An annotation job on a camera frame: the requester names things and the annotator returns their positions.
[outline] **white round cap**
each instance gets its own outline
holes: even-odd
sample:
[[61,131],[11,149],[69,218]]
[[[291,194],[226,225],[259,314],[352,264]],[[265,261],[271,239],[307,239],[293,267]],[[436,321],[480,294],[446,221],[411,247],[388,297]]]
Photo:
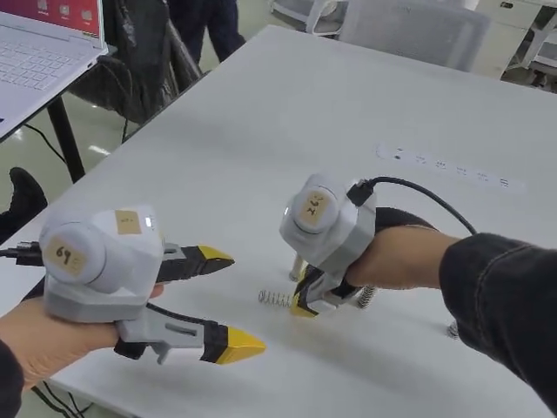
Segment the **white round cap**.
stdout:
[[51,228],[41,237],[39,245],[47,273],[64,283],[91,283],[106,263],[101,233],[85,223]]

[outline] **human hand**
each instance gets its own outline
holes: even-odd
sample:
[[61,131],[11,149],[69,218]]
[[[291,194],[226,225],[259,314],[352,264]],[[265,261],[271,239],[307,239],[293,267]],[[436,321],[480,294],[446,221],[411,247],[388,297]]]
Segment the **human hand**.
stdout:
[[[151,297],[163,290],[156,285]],[[24,389],[29,389],[91,351],[114,347],[118,334],[114,324],[78,324],[49,316],[43,298],[35,298],[0,318],[0,340],[19,361]]]
[[423,226],[394,226],[377,233],[346,273],[353,286],[439,288],[439,268],[458,239]]

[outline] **wrist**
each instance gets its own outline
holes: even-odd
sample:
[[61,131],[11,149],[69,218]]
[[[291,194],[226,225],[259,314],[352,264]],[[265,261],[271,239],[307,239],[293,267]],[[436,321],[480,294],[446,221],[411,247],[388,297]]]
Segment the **wrist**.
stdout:
[[417,254],[413,263],[414,280],[417,287],[440,288],[440,266],[446,250],[459,239],[428,230],[421,234],[426,249]]
[[22,302],[0,318],[0,340],[19,362],[25,389],[91,351],[114,347],[117,338],[114,324],[77,324],[53,318],[40,299]]

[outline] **white laptop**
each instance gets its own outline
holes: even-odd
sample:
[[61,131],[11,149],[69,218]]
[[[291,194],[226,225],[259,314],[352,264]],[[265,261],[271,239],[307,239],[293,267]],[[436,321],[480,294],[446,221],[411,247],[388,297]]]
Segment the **white laptop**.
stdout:
[[0,139],[107,51],[101,0],[0,0]]

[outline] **black table leg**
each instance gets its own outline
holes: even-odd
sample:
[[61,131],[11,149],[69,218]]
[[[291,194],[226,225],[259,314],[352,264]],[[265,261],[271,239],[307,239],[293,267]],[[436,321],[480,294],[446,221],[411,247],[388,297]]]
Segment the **black table leg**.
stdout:
[[48,105],[48,111],[52,127],[62,150],[62,155],[64,155],[68,171],[70,172],[71,181],[77,183],[85,175],[85,169],[61,96]]

